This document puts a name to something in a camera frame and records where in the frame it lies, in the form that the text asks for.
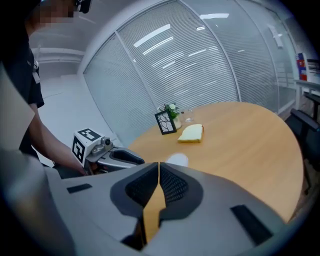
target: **glass wall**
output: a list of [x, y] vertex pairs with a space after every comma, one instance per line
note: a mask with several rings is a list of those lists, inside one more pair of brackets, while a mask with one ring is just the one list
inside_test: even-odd
[[199, 18], [179, 2], [151, 9], [120, 31], [159, 106], [237, 101], [230, 66]]
[[295, 50], [288, 32], [277, 14], [250, 0], [237, 0], [260, 30], [270, 51], [277, 76], [279, 108], [295, 102], [294, 70], [297, 65]]
[[275, 113], [295, 99], [295, 51], [276, 13], [248, 0], [168, 1], [105, 42], [84, 77], [110, 128], [128, 146], [159, 106], [224, 101]]
[[238, 82], [241, 99], [278, 112], [275, 69], [266, 43], [247, 13], [235, 2], [185, 0], [216, 34]]
[[103, 118], [125, 147], [157, 123], [156, 107], [115, 35], [92, 59], [84, 78]]

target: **black mesh panel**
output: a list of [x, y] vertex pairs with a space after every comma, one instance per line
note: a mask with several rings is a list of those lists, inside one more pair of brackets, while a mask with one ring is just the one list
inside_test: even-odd
[[182, 199], [188, 191], [188, 184], [183, 179], [164, 169], [160, 172], [160, 185], [166, 206]]

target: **person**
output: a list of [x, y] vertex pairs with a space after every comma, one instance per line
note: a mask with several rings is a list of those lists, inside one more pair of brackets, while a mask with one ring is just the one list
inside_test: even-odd
[[4, 40], [5, 51], [1, 53], [4, 68], [17, 91], [34, 111], [34, 117], [22, 139], [20, 151], [38, 158], [33, 147], [44, 157], [68, 168], [72, 177], [84, 175], [81, 164], [73, 156], [71, 149], [59, 141], [42, 123], [38, 108], [44, 105], [40, 83], [37, 79], [39, 69], [35, 67], [34, 55], [30, 49], [29, 38], [40, 28], [60, 22], [61, 18], [73, 17], [74, 0], [27, 1], [35, 4], [33, 11], [15, 20], [13, 36]]

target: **bread slice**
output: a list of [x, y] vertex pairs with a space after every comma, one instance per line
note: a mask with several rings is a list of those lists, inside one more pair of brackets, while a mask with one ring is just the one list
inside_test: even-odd
[[178, 138], [178, 143], [195, 143], [201, 142], [204, 127], [202, 124], [193, 124], [186, 127], [181, 136]]

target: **black t-shirt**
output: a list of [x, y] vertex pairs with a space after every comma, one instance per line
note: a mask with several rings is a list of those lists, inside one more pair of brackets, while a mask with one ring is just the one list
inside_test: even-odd
[[[40, 108], [45, 103], [40, 83], [36, 83], [33, 77], [34, 55], [29, 46], [29, 37], [24, 22], [14, 31], [15, 36], [8, 38], [2, 46], [5, 48], [2, 54], [4, 68], [23, 99], [28, 104], [36, 104]], [[19, 149], [25, 154], [38, 158], [37, 153], [31, 147], [29, 129], [25, 132]]]

